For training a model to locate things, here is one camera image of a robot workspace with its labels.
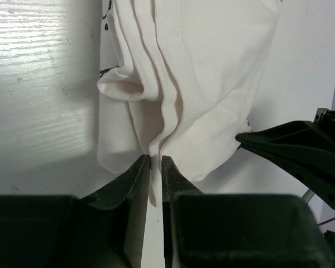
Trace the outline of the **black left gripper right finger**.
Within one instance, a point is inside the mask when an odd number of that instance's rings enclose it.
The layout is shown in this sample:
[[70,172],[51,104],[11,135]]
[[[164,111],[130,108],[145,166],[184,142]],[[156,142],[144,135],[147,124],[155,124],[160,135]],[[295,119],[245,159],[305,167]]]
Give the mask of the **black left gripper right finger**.
[[204,194],[164,156],[166,267],[334,267],[312,211],[289,194]]

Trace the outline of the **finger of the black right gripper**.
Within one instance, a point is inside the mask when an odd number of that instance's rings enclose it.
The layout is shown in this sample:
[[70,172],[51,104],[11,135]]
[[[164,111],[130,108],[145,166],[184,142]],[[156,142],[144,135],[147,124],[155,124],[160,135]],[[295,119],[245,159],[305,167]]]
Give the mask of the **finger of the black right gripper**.
[[335,119],[292,121],[236,136],[241,147],[295,177],[335,210]]

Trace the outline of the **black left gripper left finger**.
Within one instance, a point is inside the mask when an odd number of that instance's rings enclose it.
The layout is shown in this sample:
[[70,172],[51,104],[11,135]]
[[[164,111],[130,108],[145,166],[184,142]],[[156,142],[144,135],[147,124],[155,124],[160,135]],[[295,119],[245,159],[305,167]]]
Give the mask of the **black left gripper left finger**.
[[150,158],[94,193],[0,195],[0,267],[140,267]]

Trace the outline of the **white green-sleeved t-shirt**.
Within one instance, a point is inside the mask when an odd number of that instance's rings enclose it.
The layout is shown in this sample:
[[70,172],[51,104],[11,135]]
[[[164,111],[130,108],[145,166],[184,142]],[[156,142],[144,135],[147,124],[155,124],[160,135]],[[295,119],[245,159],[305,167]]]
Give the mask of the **white green-sleeved t-shirt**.
[[124,172],[162,157],[201,181],[237,150],[279,20],[277,1],[103,1],[98,162]]

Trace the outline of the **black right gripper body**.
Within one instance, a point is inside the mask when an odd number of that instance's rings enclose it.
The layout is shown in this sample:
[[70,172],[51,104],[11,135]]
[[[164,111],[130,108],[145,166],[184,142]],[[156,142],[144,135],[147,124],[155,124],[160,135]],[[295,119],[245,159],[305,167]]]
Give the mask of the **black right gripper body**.
[[318,108],[313,123],[323,131],[335,131],[335,111]]

